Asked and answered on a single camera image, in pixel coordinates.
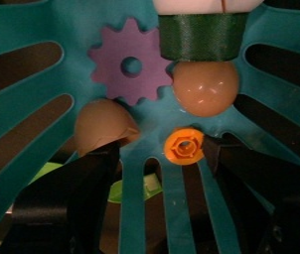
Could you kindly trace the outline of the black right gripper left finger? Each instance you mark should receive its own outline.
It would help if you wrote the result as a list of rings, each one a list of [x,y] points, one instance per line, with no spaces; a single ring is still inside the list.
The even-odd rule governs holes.
[[[102,254],[100,239],[120,144],[89,152],[21,192],[0,254]]]

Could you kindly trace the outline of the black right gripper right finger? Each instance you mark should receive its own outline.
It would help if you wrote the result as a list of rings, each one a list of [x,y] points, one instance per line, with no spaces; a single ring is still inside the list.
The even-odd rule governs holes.
[[[242,254],[300,254],[300,166],[211,136],[204,153]]]

